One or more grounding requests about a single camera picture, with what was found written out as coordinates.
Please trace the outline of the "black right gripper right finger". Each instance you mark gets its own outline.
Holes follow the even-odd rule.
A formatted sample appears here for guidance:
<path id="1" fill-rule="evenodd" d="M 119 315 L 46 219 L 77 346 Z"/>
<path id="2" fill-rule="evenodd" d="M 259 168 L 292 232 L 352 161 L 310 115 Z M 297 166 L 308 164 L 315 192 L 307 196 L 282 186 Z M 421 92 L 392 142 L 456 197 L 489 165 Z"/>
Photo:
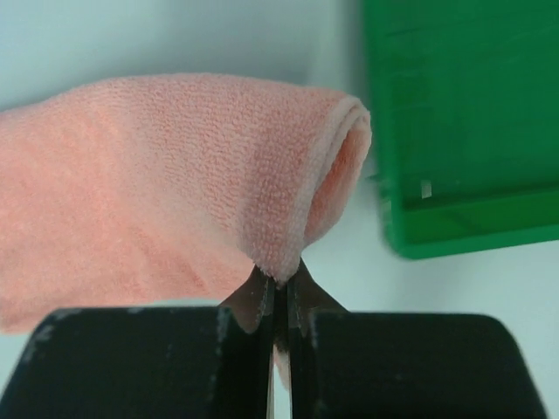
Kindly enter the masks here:
<path id="1" fill-rule="evenodd" d="M 295 418 L 543 418 L 513 335 L 464 313 L 352 313 L 305 265 L 284 291 Z"/>

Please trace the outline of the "pink towel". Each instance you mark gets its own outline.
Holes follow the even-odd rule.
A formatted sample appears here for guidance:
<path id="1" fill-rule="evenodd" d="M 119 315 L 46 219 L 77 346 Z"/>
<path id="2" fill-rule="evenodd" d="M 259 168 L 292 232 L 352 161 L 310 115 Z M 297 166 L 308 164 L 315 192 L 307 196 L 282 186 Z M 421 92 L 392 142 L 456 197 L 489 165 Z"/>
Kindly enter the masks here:
<path id="1" fill-rule="evenodd" d="M 71 306 L 279 283 L 340 219 L 371 144 L 346 93 L 231 75 L 106 79 L 1 115 L 1 328 Z"/>

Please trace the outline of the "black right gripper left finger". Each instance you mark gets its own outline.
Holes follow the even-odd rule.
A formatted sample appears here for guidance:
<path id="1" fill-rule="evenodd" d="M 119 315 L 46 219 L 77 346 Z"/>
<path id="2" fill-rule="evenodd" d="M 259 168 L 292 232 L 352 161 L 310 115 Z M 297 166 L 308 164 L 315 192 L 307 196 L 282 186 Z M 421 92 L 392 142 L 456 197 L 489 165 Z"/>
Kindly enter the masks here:
<path id="1" fill-rule="evenodd" d="M 270 418 L 275 284 L 221 306 L 60 309 L 28 339 L 4 418 Z"/>

